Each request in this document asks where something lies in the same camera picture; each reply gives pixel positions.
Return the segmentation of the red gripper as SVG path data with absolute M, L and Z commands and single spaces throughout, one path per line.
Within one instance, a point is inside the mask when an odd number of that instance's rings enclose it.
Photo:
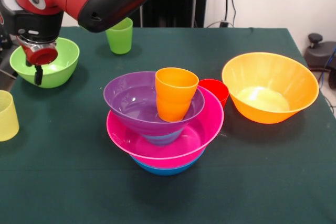
M 39 43 L 27 40 L 21 36 L 17 36 L 17 40 L 26 55 L 26 66 L 31 67 L 35 65 L 34 83 L 40 86 L 43 79 L 41 65 L 53 62 L 58 56 L 56 41 Z

